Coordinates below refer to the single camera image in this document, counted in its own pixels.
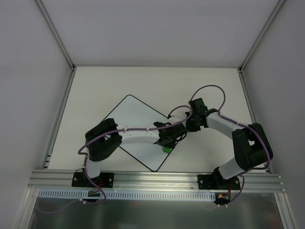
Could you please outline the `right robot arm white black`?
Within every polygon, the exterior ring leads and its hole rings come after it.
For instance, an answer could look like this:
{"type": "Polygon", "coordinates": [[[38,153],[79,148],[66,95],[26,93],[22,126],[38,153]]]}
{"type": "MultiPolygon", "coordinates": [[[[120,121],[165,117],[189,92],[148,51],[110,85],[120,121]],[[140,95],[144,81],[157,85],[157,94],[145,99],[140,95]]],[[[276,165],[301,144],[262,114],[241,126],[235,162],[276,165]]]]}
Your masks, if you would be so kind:
{"type": "Polygon", "coordinates": [[[227,136],[233,142],[234,157],[214,169],[212,181],[218,189],[230,184],[230,179],[256,168],[261,164],[270,165],[273,151],[259,123],[245,125],[224,116],[219,110],[208,109],[201,98],[190,100],[191,117],[185,126],[188,132],[210,128],[227,136]]]}

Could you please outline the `green bone-shaped eraser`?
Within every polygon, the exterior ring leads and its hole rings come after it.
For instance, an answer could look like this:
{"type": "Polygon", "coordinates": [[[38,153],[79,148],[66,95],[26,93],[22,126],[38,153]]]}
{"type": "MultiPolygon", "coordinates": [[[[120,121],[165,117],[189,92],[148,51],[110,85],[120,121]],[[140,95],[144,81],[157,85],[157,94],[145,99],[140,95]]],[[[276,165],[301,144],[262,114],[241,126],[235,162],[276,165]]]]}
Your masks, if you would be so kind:
{"type": "Polygon", "coordinates": [[[170,148],[167,148],[167,147],[163,147],[163,152],[165,153],[171,153],[171,149],[170,148]]]}

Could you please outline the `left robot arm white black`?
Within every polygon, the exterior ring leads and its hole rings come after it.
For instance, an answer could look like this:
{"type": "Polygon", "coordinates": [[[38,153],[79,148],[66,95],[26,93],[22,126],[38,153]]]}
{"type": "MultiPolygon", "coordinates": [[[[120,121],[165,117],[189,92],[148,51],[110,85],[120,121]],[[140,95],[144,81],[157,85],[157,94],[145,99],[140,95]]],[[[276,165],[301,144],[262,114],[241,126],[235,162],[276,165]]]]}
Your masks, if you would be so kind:
{"type": "Polygon", "coordinates": [[[85,134],[86,172],[82,180],[90,187],[97,185],[100,175],[98,163],[109,158],[121,145],[148,143],[173,149],[176,142],[186,134],[187,129],[181,121],[126,126],[117,124],[113,118],[107,118],[85,134]]]}

